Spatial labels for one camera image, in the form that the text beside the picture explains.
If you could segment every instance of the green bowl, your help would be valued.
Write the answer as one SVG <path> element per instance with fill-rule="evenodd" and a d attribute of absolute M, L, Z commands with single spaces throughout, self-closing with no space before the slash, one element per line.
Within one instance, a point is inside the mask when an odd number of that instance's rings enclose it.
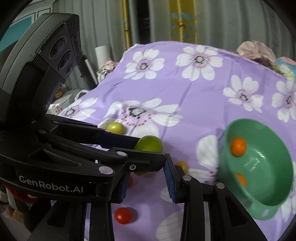
<path fill-rule="evenodd" d="M 247 150 L 243 156 L 235 157 L 230 145 L 239 137 L 245 139 Z M 237 173 L 245 177 L 245 187 Z M 291 157 L 270 128 L 255 120 L 238 119 L 225 131 L 217 180 L 229 188 L 253 218 L 267 220 L 274 217 L 291 191 Z"/>

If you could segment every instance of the floral tablecloth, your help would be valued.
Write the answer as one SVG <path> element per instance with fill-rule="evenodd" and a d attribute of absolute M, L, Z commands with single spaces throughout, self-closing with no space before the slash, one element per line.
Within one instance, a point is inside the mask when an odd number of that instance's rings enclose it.
<path fill-rule="evenodd" d="M 157 42 L 126 51 L 114 72 L 61 115 L 102 128 L 117 121 L 127 135 L 158 136 L 174 161 L 188 163 L 190 175 L 213 184 L 218 140 L 239 118 L 268 125 L 296 160 L 295 91 L 292 80 L 236 54 Z M 126 199 L 112 209 L 130 207 L 137 217 L 127 225 L 113 220 L 115 240 L 179 240 L 183 206 L 169 198 L 163 171 L 133 177 Z M 269 241 L 277 241 L 295 213 L 294 185 L 274 218 L 256 222 Z"/>

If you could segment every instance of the camera lens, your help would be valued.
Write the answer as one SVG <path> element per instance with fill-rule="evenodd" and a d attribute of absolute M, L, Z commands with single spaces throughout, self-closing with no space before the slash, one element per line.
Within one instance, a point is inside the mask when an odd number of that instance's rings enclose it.
<path fill-rule="evenodd" d="M 70 66 L 66 70 L 66 75 L 70 74 L 74 68 L 74 63 L 70 64 Z"/>
<path fill-rule="evenodd" d="M 58 41 L 55 42 L 53 47 L 50 50 L 50 56 L 52 58 L 55 58 L 59 55 L 59 53 L 63 50 L 65 47 L 66 40 L 64 38 L 59 39 Z"/>
<path fill-rule="evenodd" d="M 68 52 L 62 57 L 59 63 L 59 70 L 62 70 L 63 68 L 65 68 L 66 65 L 69 63 L 70 59 L 71 59 L 71 52 Z"/>

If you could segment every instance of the red fuzzy object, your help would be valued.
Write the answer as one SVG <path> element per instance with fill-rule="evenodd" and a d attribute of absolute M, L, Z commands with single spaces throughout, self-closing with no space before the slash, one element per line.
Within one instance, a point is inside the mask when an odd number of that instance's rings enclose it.
<path fill-rule="evenodd" d="M 32 199 L 25 193 L 14 190 L 14 189 L 12 189 L 10 187 L 7 187 L 5 185 L 3 185 L 3 186 L 6 187 L 6 189 L 12 194 L 13 197 L 15 197 L 16 199 L 18 199 L 18 200 L 20 200 L 20 201 L 22 201 L 24 203 L 31 204 L 31 203 L 34 203 L 36 201 L 36 198 Z"/>

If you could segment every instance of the white paper roll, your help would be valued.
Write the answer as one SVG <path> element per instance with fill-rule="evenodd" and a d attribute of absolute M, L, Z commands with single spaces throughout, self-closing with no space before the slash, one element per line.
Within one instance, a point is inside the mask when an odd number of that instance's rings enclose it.
<path fill-rule="evenodd" d="M 98 61 L 98 69 L 104 66 L 105 61 L 111 59 L 110 57 L 110 46 L 104 45 L 95 48 L 96 51 L 96 59 Z"/>

